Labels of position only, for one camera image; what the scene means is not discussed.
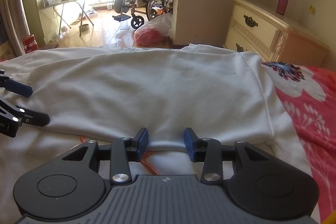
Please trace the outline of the white sweatshirt orange bear outline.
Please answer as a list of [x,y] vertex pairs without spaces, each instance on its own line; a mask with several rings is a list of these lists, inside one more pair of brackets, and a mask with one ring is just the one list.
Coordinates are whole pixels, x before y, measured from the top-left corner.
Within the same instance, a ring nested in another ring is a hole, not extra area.
[[6,90],[1,96],[51,119],[42,128],[23,125],[15,138],[1,136],[1,223],[20,217],[16,180],[81,136],[111,142],[145,127],[161,174],[200,173],[185,152],[183,132],[190,127],[223,144],[246,140],[311,173],[292,119],[255,53],[193,44],[181,50],[59,48],[4,61],[1,68],[34,91],[29,98]]

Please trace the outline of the folding table by window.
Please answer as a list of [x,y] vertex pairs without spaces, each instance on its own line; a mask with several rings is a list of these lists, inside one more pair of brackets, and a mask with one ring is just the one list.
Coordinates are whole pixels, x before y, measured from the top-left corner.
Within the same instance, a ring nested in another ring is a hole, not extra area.
[[94,25],[90,12],[94,11],[85,4],[85,0],[39,0],[39,18],[46,41],[50,41],[63,32],[72,28],[72,24],[79,24],[79,32],[86,31],[84,20]]

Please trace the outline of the cardboard box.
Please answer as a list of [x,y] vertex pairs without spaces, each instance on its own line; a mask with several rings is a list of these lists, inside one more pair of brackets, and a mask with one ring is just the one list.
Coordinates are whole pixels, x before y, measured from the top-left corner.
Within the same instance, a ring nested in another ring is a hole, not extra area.
[[15,53],[9,41],[1,42],[0,46],[0,62],[11,60],[15,58]]

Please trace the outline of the beige curtain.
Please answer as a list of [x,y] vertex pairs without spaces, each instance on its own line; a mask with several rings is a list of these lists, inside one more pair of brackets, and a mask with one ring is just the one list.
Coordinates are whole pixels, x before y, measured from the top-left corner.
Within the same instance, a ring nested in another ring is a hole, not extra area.
[[24,55],[22,39],[29,36],[30,30],[22,0],[1,0],[1,17],[15,54]]

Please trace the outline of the pink floral bed blanket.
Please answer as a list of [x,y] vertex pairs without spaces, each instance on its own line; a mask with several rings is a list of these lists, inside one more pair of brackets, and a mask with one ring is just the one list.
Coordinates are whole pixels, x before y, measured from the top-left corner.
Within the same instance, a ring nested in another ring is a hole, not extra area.
[[322,68],[265,62],[290,115],[319,186],[321,223],[335,223],[335,73]]

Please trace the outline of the pink bag in plastic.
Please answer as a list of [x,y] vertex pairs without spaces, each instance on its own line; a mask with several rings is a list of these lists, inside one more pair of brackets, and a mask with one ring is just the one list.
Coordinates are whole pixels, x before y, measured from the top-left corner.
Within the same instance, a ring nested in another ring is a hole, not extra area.
[[172,20],[173,15],[167,13],[146,22],[134,32],[135,45],[143,48],[170,47],[173,44]]

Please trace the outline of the cream two-drawer nightstand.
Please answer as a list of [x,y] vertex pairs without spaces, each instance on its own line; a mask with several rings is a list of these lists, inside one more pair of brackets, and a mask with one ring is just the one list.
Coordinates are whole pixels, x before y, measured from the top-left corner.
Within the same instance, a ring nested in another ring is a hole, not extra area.
[[224,48],[254,52],[266,62],[321,66],[330,48],[311,31],[254,3],[232,1],[234,6]]

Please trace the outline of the pink cup on nightstand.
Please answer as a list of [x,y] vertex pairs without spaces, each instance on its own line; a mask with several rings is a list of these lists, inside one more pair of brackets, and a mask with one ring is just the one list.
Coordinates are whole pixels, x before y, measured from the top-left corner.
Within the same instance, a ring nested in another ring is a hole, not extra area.
[[278,0],[276,12],[280,15],[285,15],[289,0]]

